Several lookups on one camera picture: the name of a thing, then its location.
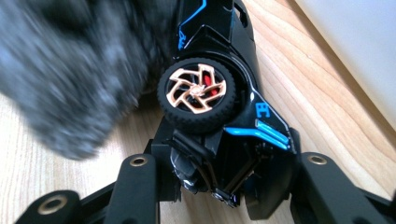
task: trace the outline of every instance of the blue logo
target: blue logo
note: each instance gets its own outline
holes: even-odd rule
[[[267,103],[257,103],[256,104],[256,115],[257,118],[260,119],[262,118],[262,113],[265,114],[266,118],[270,118],[270,106]]]
[[[181,30],[178,31],[178,49],[181,50],[184,47],[184,41],[186,41],[186,36],[181,32]]]

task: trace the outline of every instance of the rubber tire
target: rubber tire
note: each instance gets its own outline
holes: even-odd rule
[[[211,65],[215,74],[219,73],[226,82],[226,93],[214,107],[205,113],[194,114],[180,108],[172,107],[166,98],[169,77],[179,68],[198,63]],[[165,118],[176,128],[186,133],[208,133],[223,125],[233,113],[235,100],[235,83],[233,76],[221,63],[206,58],[190,58],[169,67],[158,83],[157,97]]]

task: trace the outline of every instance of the silver metal piece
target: silver metal piece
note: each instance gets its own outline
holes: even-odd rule
[[[131,160],[131,162],[129,162],[129,164],[131,164],[132,166],[143,166],[146,163],[148,163],[148,159],[146,159],[145,157],[136,157],[134,159]]]
[[[66,196],[62,194],[58,194],[48,198],[44,201],[37,209],[38,214],[40,215],[49,215],[52,213],[56,213],[60,209],[62,209],[67,204]]]
[[[316,165],[325,165],[327,163],[326,159],[320,156],[309,156],[308,160]]]
[[[217,200],[220,200],[220,201],[224,201],[224,199],[223,199],[223,197],[221,197],[221,195],[219,195],[219,194],[217,194],[217,193],[215,193],[215,192],[213,192],[212,193],[212,196],[215,198],[215,199],[217,199]]]

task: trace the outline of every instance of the black plastic part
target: black plastic part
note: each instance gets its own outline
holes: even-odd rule
[[[81,204],[72,190],[57,190],[35,200],[16,222],[17,224],[81,222]]]
[[[103,223],[114,185],[111,183],[81,200],[83,223]]]
[[[121,165],[105,223],[159,223],[159,215],[155,159],[133,155]]]
[[[206,32],[212,32],[218,41],[229,41],[233,25],[233,0],[205,1],[205,6],[194,2],[203,1],[180,1],[182,10],[177,31],[177,48],[187,49],[197,40],[197,36],[202,36]]]
[[[187,134],[182,133],[179,130],[174,131],[174,138],[180,142],[182,145],[186,146],[189,154],[195,155],[196,158],[204,158],[211,161],[215,155],[212,151],[208,150],[202,144],[195,141],[193,138],[189,137]]]
[[[298,179],[290,205],[297,224],[388,223],[329,157],[304,153]]]
[[[151,154],[157,162],[159,186],[158,201],[176,202],[181,199],[180,184],[173,174],[171,147],[166,143],[173,137],[174,127],[163,118],[153,140],[148,142],[145,153]]]
[[[276,153],[245,182],[247,212],[252,220],[267,219],[287,200],[300,167],[300,135],[290,129],[296,154]]]
[[[364,189],[360,189],[363,192],[367,200],[373,205],[373,207],[381,214],[389,223],[396,223],[396,208],[395,208],[395,196],[393,196],[393,201],[390,202],[378,195],[373,194]]]

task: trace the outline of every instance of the gray cat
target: gray cat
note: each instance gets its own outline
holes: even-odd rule
[[[171,62],[177,0],[0,2],[0,92],[70,159],[95,153]]]

